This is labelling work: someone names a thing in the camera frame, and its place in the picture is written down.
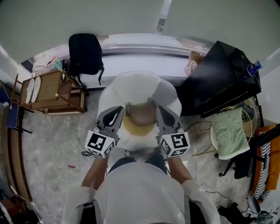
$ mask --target black backpack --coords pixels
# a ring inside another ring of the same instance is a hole
[[[101,70],[98,81],[101,85],[101,76],[104,72],[104,65],[102,62],[102,49],[93,34],[78,33],[69,38],[69,52],[71,60],[71,74],[73,77],[77,76],[80,85],[80,74],[95,75]]]

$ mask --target marble floor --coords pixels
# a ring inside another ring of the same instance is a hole
[[[31,196],[38,209],[45,214],[53,214],[60,218],[70,186],[80,185],[94,157],[84,157],[84,143],[88,130],[92,128],[97,117],[100,91],[93,91],[87,98],[88,111],[79,115],[43,115],[25,112],[23,127],[33,134],[23,133],[22,150],[24,168]],[[206,121],[199,116],[181,117],[186,129],[198,121]],[[195,154],[205,151],[210,146],[209,123],[199,123],[188,129],[191,142],[190,150],[182,156],[182,160],[193,178],[206,191],[219,191],[222,195],[237,202],[242,210],[247,210],[247,194],[249,178],[236,180],[231,169],[225,177],[219,177],[228,161],[215,158],[215,152],[199,156]],[[115,148],[109,157],[111,167],[123,156],[120,148]],[[218,193],[210,194],[215,204],[226,206],[229,201]],[[53,216],[41,213],[45,224],[60,223]]]

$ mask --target dark pants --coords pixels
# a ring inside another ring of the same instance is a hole
[[[116,169],[117,167],[127,164],[127,163],[132,163],[132,162],[136,162],[135,159],[133,157],[124,157],[119,159],[110,169],[109,173]],[[165,174],[167,174],[167,170],[165,167],[165,160],[163,158],[162,155],[160,155],[159,153],[155,153],[152,154],[145,163],[150,163],[158,168],[160,168]]]

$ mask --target green towel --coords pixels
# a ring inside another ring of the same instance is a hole
[[[216,135],[220,159],[231,159],[250,149],[242,126],[241,108],[213,115],[211,125]]]

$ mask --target white shirt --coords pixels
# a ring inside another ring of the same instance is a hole
[[[184,224],[184,194],[200,207],[207,224],[220,223],[215,205],[194,181],[180,185],[161,169],[143,162],[128,163],[110,172],[94,198],[104,224]],[[88,187],[72,188],[62,223],[79,224],[77,206],[88,201]]]

